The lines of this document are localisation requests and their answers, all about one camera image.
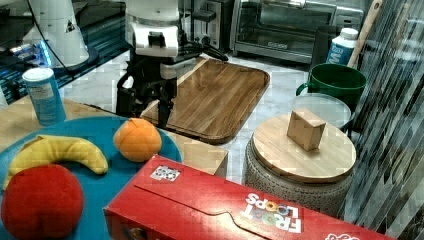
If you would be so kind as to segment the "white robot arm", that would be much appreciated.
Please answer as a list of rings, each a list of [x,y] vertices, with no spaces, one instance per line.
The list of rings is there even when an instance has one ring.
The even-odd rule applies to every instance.
[[[126,41],[131,45],[126,73],[117,83],[116,113],[138,117],[157,100],[158,125],[167,125],[177,96],[177,80],[196,65],[186,51],[179,0],[126,0]]]

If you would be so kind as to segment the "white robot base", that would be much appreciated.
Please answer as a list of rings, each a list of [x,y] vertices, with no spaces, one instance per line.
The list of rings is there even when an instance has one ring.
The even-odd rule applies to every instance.
[[[98,59],[88,47],[77,24],[72,0],[27,0],[34,27],[25,43],[41,44],[45,62],[51,68],[78,71]]]

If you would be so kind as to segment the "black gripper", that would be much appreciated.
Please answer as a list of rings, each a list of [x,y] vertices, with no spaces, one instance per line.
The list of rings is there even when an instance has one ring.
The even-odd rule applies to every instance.
[[[159,100],[158,124],[165,128],[177,95],[177,78],[194,67],[196,58],[196,54],[167,58],[131,53],[126,73],[117,83],[116,113],[135,117]]]

